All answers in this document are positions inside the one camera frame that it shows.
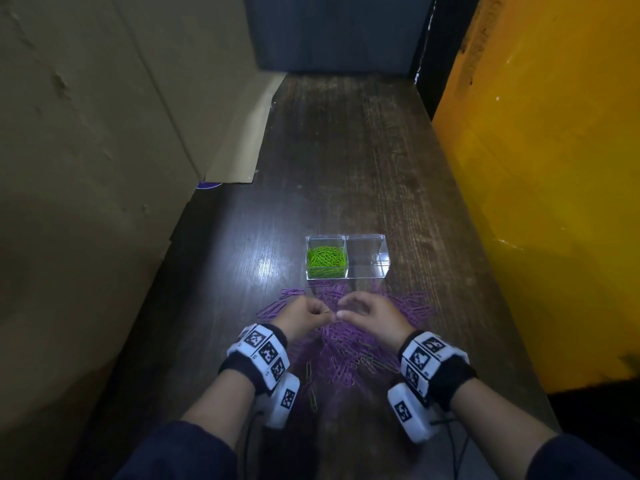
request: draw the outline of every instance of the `yellow panel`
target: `yellow panel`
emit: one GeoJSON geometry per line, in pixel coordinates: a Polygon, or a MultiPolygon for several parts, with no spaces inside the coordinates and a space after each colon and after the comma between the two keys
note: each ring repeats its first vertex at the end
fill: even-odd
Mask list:
{"type": "Polygon", "coordinates": [[[481,0],[433,121],[548,392],[640,373],[638,13],[481,0]]]}

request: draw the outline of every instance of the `left hand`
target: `left hand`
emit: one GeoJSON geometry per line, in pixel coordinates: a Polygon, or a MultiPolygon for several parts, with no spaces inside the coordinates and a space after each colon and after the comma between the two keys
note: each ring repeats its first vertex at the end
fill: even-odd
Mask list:
{"type": "Polygon", "coordinates": [[[300,296],[284,307],[271,323],[281,329],[292,344],[310,331],[333,322],[335,313],[322,301],[300,296]]]}

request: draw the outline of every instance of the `wood grain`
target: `wood grain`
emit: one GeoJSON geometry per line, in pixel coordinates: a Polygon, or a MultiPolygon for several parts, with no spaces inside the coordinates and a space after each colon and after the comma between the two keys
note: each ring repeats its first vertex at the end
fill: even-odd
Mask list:
{"type": "MultiPolygon", "coordinates": [[[[468,351],[487,384],[557,428],[409,81],[287,76],[257,168],[252,185],[197,191],[185,208],[69,477],[112,476],[146,434],[180,417],[256,311],[281,288],[305,285],[304,237],[315,233],[386,234],[387,289],[427,290],[438,311],[430,328],[468,351]]],[[[384,451],[394,436],[376,437],[384,451]]],[[[322,452],[326,438],[335,435],[321,436],[322,452]]],[[[376,446],[345,442],[353,452],[376,446]]],[[[328,461],[334,473],[358,455],[343,457],[328,461]]],[[[384,460],[385,476],[406,468],[401,457],[411,454],[384,460]]]]}

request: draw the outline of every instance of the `sleeve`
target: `sleeve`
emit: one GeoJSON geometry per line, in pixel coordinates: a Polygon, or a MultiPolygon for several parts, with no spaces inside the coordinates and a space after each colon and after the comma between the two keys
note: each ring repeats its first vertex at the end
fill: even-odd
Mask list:
{"type": "Polygon", "coordinates": [[[219,438],[185,421],[150,435],[133,452],[116,480],[236,480],[236,454],[219,438]]]}
{"type": "Polygon", "coordinates": [[[572,435],[559,435],[533,457],[528,480],[633,480],[601,452],[572,435]]]}

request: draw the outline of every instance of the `hand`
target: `hand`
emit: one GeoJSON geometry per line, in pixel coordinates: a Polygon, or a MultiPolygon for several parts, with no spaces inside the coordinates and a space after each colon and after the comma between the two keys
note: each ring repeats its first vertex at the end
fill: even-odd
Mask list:
{"type": "Polygon", "coordinates": [[[273,324],[284,332],[289,343],[301,339],[310,331],[335,322],[335,313],[316,298],[300,296],[284,307],[273,324]]]}
{"type": "Polygon", "coordinates": [[[359,306],[366,309],[365,313],[340,310],[337,317],[363,328],[395,354],[406,338],[415,331],[393,303],[379,294],[354,291],[343,296],[338,306],[359,306]]]}

